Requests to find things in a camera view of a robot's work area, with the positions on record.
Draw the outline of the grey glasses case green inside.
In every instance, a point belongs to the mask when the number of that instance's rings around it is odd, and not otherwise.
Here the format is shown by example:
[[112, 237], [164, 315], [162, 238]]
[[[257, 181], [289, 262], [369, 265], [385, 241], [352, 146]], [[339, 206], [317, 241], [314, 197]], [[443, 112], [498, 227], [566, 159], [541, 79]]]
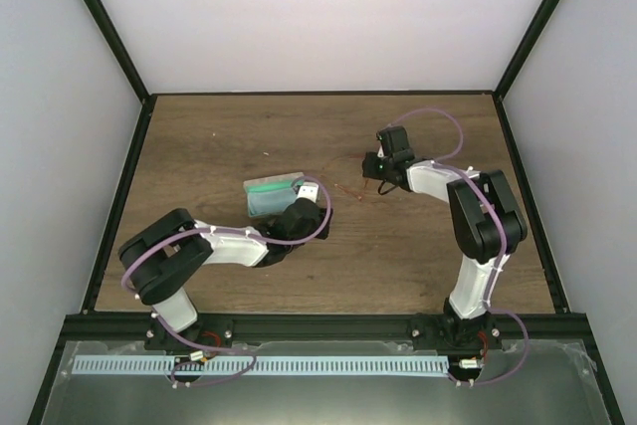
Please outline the grey glasses case green inside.
[[297, 199], [295, 181], [302, 172], [250, 179], [243, 182], [248, 216], [257, 218], [283, 212]]

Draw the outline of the pink transparent sunglasses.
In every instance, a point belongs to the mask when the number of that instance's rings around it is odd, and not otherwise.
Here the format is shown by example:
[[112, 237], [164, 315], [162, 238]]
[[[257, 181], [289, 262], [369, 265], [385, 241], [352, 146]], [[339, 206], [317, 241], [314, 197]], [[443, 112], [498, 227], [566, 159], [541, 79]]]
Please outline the pink transparent sunglasses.
[[362, 202], [369, 192], [369, 180], [361, 172], [363, 159], [362, 152], [333, 157], [319, 169], [319, 178], [335, 191]]

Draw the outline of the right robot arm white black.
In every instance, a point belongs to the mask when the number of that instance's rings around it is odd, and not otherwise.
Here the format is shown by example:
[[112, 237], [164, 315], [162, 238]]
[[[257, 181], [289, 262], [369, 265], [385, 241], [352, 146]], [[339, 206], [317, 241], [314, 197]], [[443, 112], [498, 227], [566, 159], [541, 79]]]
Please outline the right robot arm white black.
[[442, 336], [456, 348], [470, 344], [486, 328], [492, 294], [510, 256], [528, 235], [528, 226], [505, 173], [462, 170], [418, 158], [402, 126], [376, 133], [379, 149], [367, 152], [362, 175], [449, 205], [454, 237], [462, 253], [456, 285], [445, 300]]

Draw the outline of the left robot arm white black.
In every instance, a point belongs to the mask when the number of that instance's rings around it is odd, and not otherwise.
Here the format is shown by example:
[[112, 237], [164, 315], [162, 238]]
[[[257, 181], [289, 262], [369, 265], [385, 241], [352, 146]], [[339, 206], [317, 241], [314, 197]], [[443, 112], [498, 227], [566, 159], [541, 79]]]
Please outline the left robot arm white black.
[[185, 285], [201, 267], [275, 265], [306, 242], [326, 239], [332, 214], [330, 205], [299, 197], [272, 220], [230, 228], [197, 221], [177, 208], [119, 248], [121, 284], [163, 319], [177, 346], [190, 349], [202, 340], [204, 326]]

